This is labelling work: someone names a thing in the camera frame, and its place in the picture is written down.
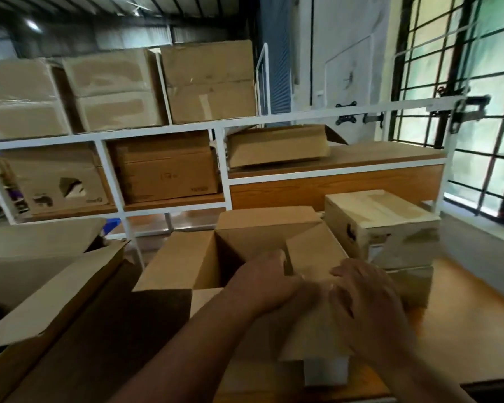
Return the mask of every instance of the wooden surface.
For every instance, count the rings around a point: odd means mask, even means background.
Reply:
[[[213,203],[213,202],[224,202],[224,194],[215,193],[209,195],[186,196],[184,198],[163,199],[160,201],[131,203],[130,205],[125,205],[125,210],[146,210],[146,209],[173,207],[173,206],[194,205],[196,203]],[[96,215],[98,213],[113,213],[117,211],[118,210],[114,205],[98,205],[77,210],[61,210],[56,212],[49,212],[34,215],[31,217],[24,216],[23,221],[32,222],[38,220],[56,219],[59,217]]]
[[[460,384],[504,379],[504,297],[450,259],[438,259],[434,266],[428,309],[408,312],[425,359]],[[389,394],[376,373],[353,358],[347,386],[307,390],[289,400],[340,401]],[[218,396],[215,401],[280,400],[272,393],[249,393]]]
[[[230,193],[234,209],[309,205],[315,210],[323,210],[327,194],[369,189],[384,189],[409,202],[420,203],[437,198],[443,167],[443,165],[426,165],[397,170],[256,182],[232,185]]]
[[[230,170],[228,176],[229,178],[255,177],[285,172],[326,170],[360,165],[432,160],[433,158],[444,157],[443,150],[411,146],[410,144],[394,141],[369,141],[350,146],[332,146],[330,156],[320,160],[236,168]]]

